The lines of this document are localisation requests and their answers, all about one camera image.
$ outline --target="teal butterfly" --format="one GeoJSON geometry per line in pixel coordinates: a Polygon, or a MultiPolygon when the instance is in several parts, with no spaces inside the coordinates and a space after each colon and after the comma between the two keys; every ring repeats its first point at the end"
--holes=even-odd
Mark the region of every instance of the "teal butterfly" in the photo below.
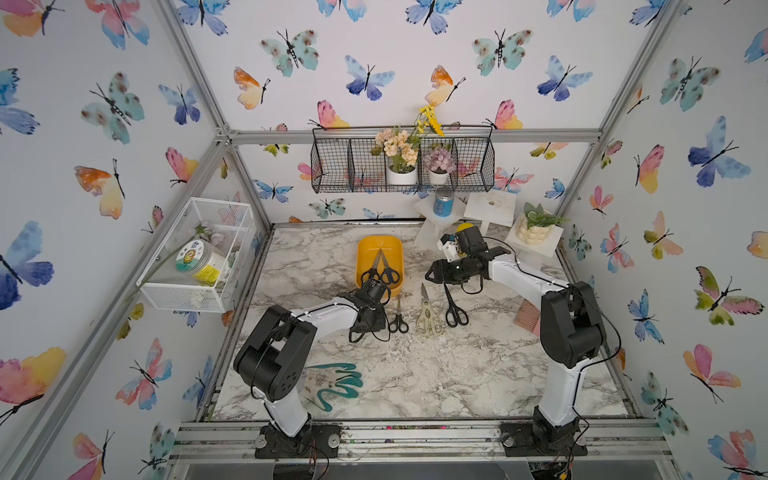
{"type": "Polygon", "coordinates": [[[288,30],[286,30],[285,36],[279,31],[277,34],[283,39],[285,45],[281,41],[268,38],[261,41],[261,48],[266,53],[272,55],[272,64],[283,72],[284,77],[291,76],[294,63],[296,68],[299,67],[299,63],[309,70],[317,68],[317,57],[319,55],[317,50],[310,47],[317,40],[317,32],[314,30],[302,31],[293,37],[291,41],[288,41],[288,30]]]}

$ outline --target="white mesh basket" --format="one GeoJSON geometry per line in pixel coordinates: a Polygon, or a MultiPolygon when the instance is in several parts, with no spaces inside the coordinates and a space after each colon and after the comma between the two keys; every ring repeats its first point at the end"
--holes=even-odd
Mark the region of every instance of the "white mesh basket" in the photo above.
{"type": "Polygon", "coordinates": [[[136,284],[141,285],[145,278],[151,277],[141,292],[158,309],[224,313],[255,233],[256,222],[249,204],[192,197],[136,284]],[[175,257],[177,249],[190,241],[201,222],[207,222],[214,233],[226,237],[223,244],[227,245],[231,271],[226,278],[219,277],[214,286],[200,285],[193,277],[176,270],[174,258],[164,262],[168,257],[175,257]]]}

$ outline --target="wire basket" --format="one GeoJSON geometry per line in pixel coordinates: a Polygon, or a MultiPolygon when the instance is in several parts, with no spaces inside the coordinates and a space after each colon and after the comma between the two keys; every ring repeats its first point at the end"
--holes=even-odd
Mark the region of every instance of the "wire basket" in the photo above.
{"type": "Polygon", "coordinates": [[[445,137],[432,134],[422,139],[419,158],[416,161],[417,181],[413,185],[392,185],[387,181],[386,169],[390,160],[383,152],[378,155],[371,153],[375,151],[378,127],[352,127],[337,132],[334,132],[334,129],[326,129],[322,137],[315,135],[310,153],[312,188],[316,193],[415,192],[434,191],[439,188],[487,192],[493,187],[495,169],[491,130],[488,134],[479,134],[476,130],[472,131],[472,127],[478,126],[468,127],[468,133],[446,130],[445,137]],[[372,134],[349,137],[349,131],[356,128],[371,130],[372,134]],[[451,152],[458,168],[450,174],[448,183],[432,185],[429,183],[426,158],[439,145],[451,152]]]}
{"type": "Polygon", "coordinates": [[[256,222],[249,204],[192,197],[136,284],[139,286],[150,278],[141,292],[158,309],[224,313],[255,234],[256,222]],[[202,222],[207,222],[214,233],[224,235],[220,245],[227,250],[220,251],[226,253],[230,265],[226,278],[220,274],[213,286],[201,285],[193,277],[179,272],[175,264],[178,249],[192,240],[195,228],[202,222]]]}

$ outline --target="butterfly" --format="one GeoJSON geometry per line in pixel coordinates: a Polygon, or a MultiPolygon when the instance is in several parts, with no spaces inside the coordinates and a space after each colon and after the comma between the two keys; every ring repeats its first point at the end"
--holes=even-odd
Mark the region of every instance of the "butterfly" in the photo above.
{"type": "Polygon", "coordinates": [[[200,16],[200,27],[203,26],[203,22],[208,25],[208,28],[216,35],[224,35],[227,33],[227,26],[218,17],[214,15],[221,15],[221,12],[230,4],[230,0],[181,0],[186,5],[176,9],[176,13],[179,15],[179,19],[182,23],[187,25],[194,25],[197,23],[197,16],[200,16]]]}
{"type": "Polygon", "coordinates": [[[197,97],[194,95],[192,87],[187,89],[187,93],[182,93],[181,87],[176,87],[175,91],[165,85],[158,85],[157,89],[163,94],[169,105],[176,107],[176,114],[174,120],[179,125],[185,125],[187,123],[187,116],[192,121],[200,121],[200,110],[192,105],[197,103],[197,97]]]}
{"type": "Polygon", "coordinates": [[[379,90],[379,87],[384,87],[390,81],[395,79],[395,72],[392,70],[371,74],[371,71],[376,67],[375,65],[368,67],[368,71],[366,72],[365,68],[349,55],[344,57],[344,61],[346,61],[347,73],[355,78],[353,81],[346,84],[346,89],[349,90],[349,93],[351,94],[360,95],[361,91],[365,91],[369,100],[379,100],[382,97],[382,92],[379,90]]]}
{"type": "Polygon", "coordinates": [[[107,430],[107,435],[104,437],[104,444],[101,446],[101,449],[94,445],[91,439],[88,438],[88,435],[84,433],[78,433],[74,437],[74,440],[72,440],[74,454],[83,460],[90,458],[92,460],[85,464],[83,468],[70,475],[69,480],[98,480],[101,478],[101,474],[107,473],[107,469],[104,467],[104,459],[107,458],[107,444],[113,435],[114,432],[110,435],[109,430],[107,430]]]}
{"type": "Polygon", "coordinates": [[[546,97],[549,95],[549,92],[554,90],[555,101],[563,101],[570,97],[571,92],[568,90],[568,87],[576,88],[592,78],[591,71],[588,71],[587,73],[572,74],[571,72],[574,69],[576,69],[576,66],[571,68],[570,65],[568,66],[568,69],[563,68],[563,64],[560,63],[558,58],[552,55],[549,58],[549,67],[547,67],[547,75],[549,75],[549,80],[543,84],[539,84],[536,87],[538,89],[538,93],[546,97]]]}
{"type": "Polygon", "coordinates": [[[131,314],[129,314],[125,319],[125,323],[123,323],[123,326],[120,327],[118,334],[115,335],[114,338],[116,340],[122,340],[127,337],[128,333],[131,333],[131,320],[139,320],[142,316],[144,316],[144,304],[137,303],[134,305],[134,309],[131,311],[131,314]]]}
{"type": "Polygon", "coordinates": [[[648,20],[648,23],[645,24],[647,27],[650,25],[650,23],[656,19],[657,16],[659,16],[659,12],[661,11],[661,7],[664,6],[664,0],[647,0],[650,5],[646,5],[644,7],[636,8],[632,12],[632,19],[629,21],[632,25],[639,25],[646,20],[648,20]]]}
{"type": "Polygon", "coordinates": [[[587,252],[592,250],[592,245],[584,239],[584,234],[574,225],[571,238],[568,239],[568,248],[575,248],[576,258],[581,261],[586,258],[587,252]]]}
{"type": "Polygon", "coordinates": [[[525,50],[520,45],[528,43],[533,36],[533,31],[521,30],[502,41],[506,30],[502,31],[501,35],[496,30],[493,32],[496,34],[498,44],[490,38],[477,38],[472,42],[472,49],[478,54],[475,63],[483,77],[491,73],[494,65],[501,68],[502,62],[506,68],[515,70],[525,56],[525,50]]]}
{"type": "Polygon", "coordinates": [[[437,107],[442,102],[450,100],[451,95],[453,95],[456,88],[458,88],[458,86],[466,79],[467,77],[463,77],[454,84],[451,75],[445,71],[442,65],[438,65],[435,67],[435,70],[432,71],[432,77],[429,79],[432,82],[432,88],[434,88],[435,91],[430,91],[424,99],[426,99],[427,103],[431,106],[437,107]]]}
{"type": "Polygon", "coordinates": [[[664,339],[661,338],[661,333],[653,324],[655,315],[648,316],[648,290],[643,289],[643,296],[640,297],[640,305],[638,306],[634,300],[629,302],[629,313],[634,316],[632,320],[637,322],[634,327],[634,335],[642,342],[645,340],[645,333],[652,336],[659,343],[664,343],[664,339]]]}
{"type": "Polygon", "coordinates": [[[368,11],[368,7],[363,0],[317,0],[317,7],[320,13],[324,13],[326,17],[331,16],[336,9],[336,4],[344,4],[346,14],[352,19],[353,22],[357,22],[368,11]]]}
{"type": "Polygon", "coordinates": [[[152,429],[152,437],[149,443],[149,462],[147,460],[141,460],[144,463],[144,467],[139,471],[141,474],[146,467],[150,467],[147,473],[144,474],[143,480],[163,480],[165,478],[165,467],[161,467],[168,460],[164,458],[174,448],[176,443],[176,435],[168,429],[163,432],[163,424],[160,422],[152,429]]]}
{"type": "Polygon", "coordinates": [[[18,285],[46,285],[53,278],[53,263],[30,262],[42,253],[43,230],[37,222],[29,221],[13,240],[6,254],[0,255],[0,310],[22,299],[18,285]]]}
{"type": "Polygon", "coordinates": [[[648,100],[650,98],[650,95],[643,96],[643,85],[638,85],[634,91],[632,92],[632,98],[637,101],[636,104],[632,106],[632,108],[629,109],[627,112],[628,114],[632,113],[632,111],[641,103],[648,100]]]}
{"type": "Polygon", "coordinates": [[[67,353],[51,347],[39,356],[0,360],[0,402],[14,406],[0,415],[0,425],[18,413],[22,406],[37,402],[56,380],[67,353]]]}
{"type": "Polygon", "coordinates": [[[733,317],[728,312],[739,313],[742,315],[758,315],[763,312],[763,304],[749,298],[748,296],[736,296],[728,295],[731,292],[737,292],[741,288],[730,288],[730,284],[733,282],[733,277],[730,278],[728,286],[725,291],[720,292],[720,288],[717,286],[717,280],[715,276],[710,272],[710,269],[705,266],[697,266],[696,270],[699,272],[699,284],[701,290],[694,290],[696,292],[696,310],[707,310],[710,313],[710,323],[713,325],[733,325],[733,317]]]}
{"type": "Polygon", "coordinates": [[[719,68],[707,67],[694,71],[699,61],[701,61],[701,58],[696,60],[695,63],[694,58],[690,58],[690,70],[688,70],[685,76],[683,76],[686,69],[684,61],[675,58],[670,63],[669,80],[664,82],[664,87],[661,89],[660,102],[662,105],[672,100],[672,97],[674,97],[674,101],[677,101],[679,98],[680,109],[686,111],[703,97],[704,89],[702,85],[711,85],[720,78],[719,68]]]}
{"type": "Polygon", "coordinates": [[[552,179],[552,190],[544,194],[546,198],[560,198],[565,193],[565,185],[557,178],[552,179]]]}
{"type": "Polygon", "coordinates": [[[116,48],[125,50],[125,35],[131,33],[144,45],[149,42],[149,27],[134,16],[141,8],[139,0],[85,0],[85,4],[92,12],[104,12],[101,31],[116,48]]]}
{"type": "Polygon", "coordinates": [[[654,412],[658,412],[659,428],[662,432],[668,435],[675,435],[677,431],[689,435],[690,431],[688,425],[685,424],[683,418],[677,413],[677,410],[669,405],[670,400],[667,398],[667,390],[664,390],[664,396],[661,396],[661,386],[653,372],[648,372],[648,378],[645,386],[641,388],[640,397],[643,402],[648,405],[654,406],[654,412]]]}
{"type": "Polygon", "coordinates": [[[504,100],[498,105],[495,121],[490,121],[486,118],[483,123],[499,130],[518,130],[523,128],[523,122],[519,121],[518,116],[515,115],[515,103],[512,100],[504,100]]]}
{"type": "Polygon", "coordinates": [[[205,395],[205,389],[210,384],[210,377],[213,375],[213,373],[214,358],[209,355],[208,360],[205,361],[203,375],[201,375],[200,372],[197,372],[197,381],[194,385],[188,388],[186,392],[184,392],[182,398],[187,402],[192,402],[193,400],[197,399],[197,408],[200,408],[200,405],[203,403],[203,395],[205,395]]]}
{"type": "Polygon", "coordinates": [[[755,35],[752,45],[744,52],[745,62],[752,63],[765,54],[768,54],[768,28],[755,35]]]}
{"type": "Polygon", "coordinates": [[[515,174],[518,172],[518,170],[520,169],[515,168],[512,171],[512,175],[509,175],[503,168],[496,167],[496,182],[493,185],[493,189],[501,191],[506,189],[507,192],[511,194],[519,194],[520,190],[522,189],[522,184],[526,184],[530,179],[533,178],[534,175],[522,174],[516,177],[515,174]]]}
{"type": "Polygon", "coordinates": [[[45,35],[45,21],[52,11],[63,12],[60,8],[54,8],[52,0],[45,7],[41,0],[8,0],[0,5],[0,10],[8,13],[2,21],[8,30],[19,37],[34,37],[42,29],[45,35]]]}
{"type": "Polygon", "coordinates": [[[589,203],[592,204],[592,210],[600,212],[600,215],[602,215],[603,218],[605,218],[603,209],[610,205],[612,201],[614,201],[613,194],[608,194],[603,198],[603,187],[601,185],[597,185],[594,188],[594,195],[589,196],[589,203]]]}
{"type": "Polygon", "coordinates": [[[419,23],[424,18],[424,25],[429,21],[429,27],[432,33],[439,35],[448,30],[448,22],[443,15],[453,10],[456,5],[460,5],[462,0],[416,0],[417,5],[406,8],[406,21],[408,23],[419,23]]]}
{"type": "Polygon", "coordinates": [[[118,161],[114,158],[112,159],[112,171],[114,174],[108,174],[103,170],[78,165],[74,168],[74,177],[78,179],[83,190],[91,192],[94,197],[101,195],[99,201],[101,215],[117,220],[123,213],[125,192],[123,192],[123,186],[120,185],[118,161]]]}
{"type": "Polygon", "coordinates": [[[264,82],[264,86],[262,87],[259,85],[258,81],[254,80],[253,77],[248,75],[240,67],[235,67],[234,77],[235,83],[240,87],[240,90],[245,91],[244,94],[237,96],[237,101],[243,104],[246,110],[253,110],[258,107],[260,103],[263,103],[266,86],[270,83],[269,78],[264,82]]]}
{"type": "Polygon", "coordinates": [[[548,142],[546,144],[536,144],[536,148],[531,150],[532,157],[540,157],[544,155],[544,158],[551,160],[558,156],[557,150],[562,150],[568,146],[568,142],[548,142]]]}
{"type": "Polygon", "coordinates": [[[674,233],[670,233],[669,229],[665,230],[664,228],[664,212],[659,212],[656,215],[656,220],[654,220],[654,230],[645,230],[643,235],[646,243],[653,244],[650,254],[658,260],[664,257],[664,252],[670,255],[680,255],[683,253],[682,247],[668,238],[670,235],[674,235],[674,233]]]}
{"type": "Polygon", "coordinates": [[[293,37],[291,41],[288,41],[288,30],[283,37],[279,31],[277,34],[283,39],[285,45],[282,42],[268,38],[261,41],[261,48],[270,55],[272,55],[272,65],[278,70],[283,72],[284,77],[290,77],[293,73],[293,64],[296,64],[296,68],[299,67],[299,63],[304,68],[314,70],[317,68],[317,50],[310,47],[317,39],[317,32],[314,30],[305,30],[293,37]]]}
{"type": "Polygon", "coordinates": [[[101,125],[104,135],[112,140],[119,140],[123,145],[131,141],[126,124],[130,125],[128,120],[143,120],[144,108],[139,103],[139,97],[135,94],[129,94],[128,77],[121,71],[114,74],[107,89],[107,95],[101,90],[99,84],[96,84],[100,93],[89,90],[97,97],[101,97],[107,104],[93,102],[85,105],[80,112],[80,118],[89,124],[101,125]]]}
{"type": "Polygon", "coordinates": [[[664,159],[664,147],[657,145],[650,149],[650,153],[643,163],[640,163],[640,155],[634,158],[637,165],[637,177],[634,180],[634,186],[638,183],[645,191],[652,194],[659,187],[659,167],[664,159]]]}
{"type": "Polygon", "coordinates": [[[615,155],[619,150],[621,150],[621,147],[624,145],[624,142],[621,140],[614,141],[613,138],[611,138],[611,141],[608,142],[608,146],[603,151],[603,160],[600,162],[600,168],[606,168],[608,165],[611,164],[613,159],[611,158],[612,155],[615,155]]]}
{"type": "Polygon", "coordinates": [[[731,465],[730,467],[723,467],[733,472],[728,480],[754,480],[756,476],[765,477],[768,474],[768,472],[755,470],[757,448],[755,447],[755,437],[750,430],[744,430],[744,433],[731,432],[730,441],[733,446],[719,435],[707,440],[710,453],[731,465]]]}
{"type": "Polygon", "coordinates": [[[254,180],[256,182],[256,185],[259,186],[259,188],[263,191],[259,192],[259,197],[262,197],[264,200],[268,198],[276,198],[277,201],[284,204],[288,201],[288,197],[286,197],[285,194],[293,190],[293,187],[278,187],[277,184],[274,184],[272,187],[265,184],[264,182],[254,180]]]}
{"type": "Polygon", "coordinates": [[[190,328],[197,325],[197,316],[200,315],[200,312],[188,312],[186,310],[174,310],[174,313],[178,315],[186,315],[187,326],[190,328]]]}
{"type": "Polygon", "coordinates": [[[194,171],[197,170],[197,165],[199,165],[197,160],[190,160],[171,147],[168,147],[168,150],[165,151],[165,159],[168,160],[170,167],[174,169],[178,177],[178,179],[170,180],[172,187],[188,182],[192,178],[194,171]]]}
{"type": "Polygon", "coordinates": [[[314,202],[310,204],[310,207],[315,210],[315,213],[318,217],[325,220],[329,215],[343,215],[344,212],[346,212],[346,207],[342,205],[343,203],[343,198],[337,198],[335,200],[331,200],[330,203],[328,203],[328,200],[323,200],[322,203],[314,202]]]}
{"type": "Polygon", "coordinates": [[[0,71],[0,123],[8,125],[20,134],[32,135],[40,125],[35,116],[27,111],[9,107],[18,101],[13,98],[18,83],[17,71],[17,68],[0,71]]]}
{"type": "Polygon", "coordinates": [[[715,372],[710,375],[710,367],[712,366],[712,349],[710,347],[701,344],[696,345],[693,353],[686,351],[683,357],[685,364],[692,372],[690,375],[699,379],[710,390],[712,400],[715,403],[718,399],[721,402],[723,399],[715,393],[712,386],[729,386],[735,389],[741,387],[741,379],[733,373],[715,372]]]}
{"type": "Polygon", "coordinates": [[[576,22],[588,17],[592,12],[594,12],[596,6],[594,4],[594,0],[549,0],[547,13],[551,17],[554,17],[560,13],[560,10],[562,10],[566,5],[568,6],[566,10],[568,10],[571,5],[574,6],[574,20],[576,20],[576,22]]]}
{"type": "Polygon", "coordinates": [[[362,212],[366,215],[366,218],[369,218],[370,220],[384,220],[386,218],[395,218],[395,215],[382,215],[381,212],[374,212],[372,210],[368,210],[367,208],[363,208],[362,212]]]}
{"type": "Polygon", "coordinates": [[[139,409],[152,410],[154,404],[157,403],[157,396],[154,394],[157,382],[170,377],[171,367],[173,366],[170,360],[161,362],[160,357],[162,355],[163,348],[160,346],[160,340],[154,339],[152,347],[150,347],[147,354],[147,363],[144,369],[139,366],[136,360],[134,360],[136,366],[130,367],[133,370],[138,370],[141,375],[126,383],[114,398],[122,400],[126,405],[133,405],[136,397],[138,397],[139,409]]]}
{"type": "Polygon", "coordinates": [[[623,268],[628,266],[634,266],[634,261],[629,253],[625,252],[621,248],[626,245],[627,239],[619,243],[619,224],[616,223],[613,228],[608,232],[609,238],[604,238],[603,243],[600,244],[600,251],[608,254],[608,271],[616,273],[619,271],[619,265],[623,268]]]}
{"type": "Polygon", "coordinates": [[[688,162],[691,167],[701,165],[701,170],[696,175],[696,183],[702,187],[711,187],[715,182],[715,172],[722,178],[742,178],[749,175],[752,168],[735,161],[724,155],[726,152],[736,150],[731,147],[733,140],[725,146],[725,117],[718,117],[715,126],[707,134],[706,147],[691,147],[688,152],[688,162]]]}

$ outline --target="small scissors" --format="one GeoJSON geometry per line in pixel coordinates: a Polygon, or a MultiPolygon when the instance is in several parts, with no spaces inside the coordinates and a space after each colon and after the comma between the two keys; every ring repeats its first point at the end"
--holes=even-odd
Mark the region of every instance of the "small scissors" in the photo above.
{"type": "Polygon", "coordinates": [[[445,322],[450,326],[451,328],[456,328],[459,325],[469,325],[469,315],[467,315],[467,312],[463,309],[456,306],[456,304],[453,302],[453,297],[451,296],[451,293],[448,291],[448,284],[443,283],[443,288],[445,288],[445,296],[448,297],[448,309],[445,311],[445,322]]]}
{"type": "Polygon", "coordinates": [[[427,295],[427,289],[422,283],[422,313],[419,315],[419,319],[416,320],[416,331],[422,335],[431,330],[432,333],[440,335],[445,327],[442,322],[437,321],[437,313],[432,308],[432,304],[429,302],[429,296],[427,295]]]}
{"type": "Polygon", "coordinates": [[[389,324],[390,333],[408,333],[408,323],[402,319],[402,311],[400,310],[400,296],[397,297],[397,314],[395,315],[395,321],[389,324]]]}

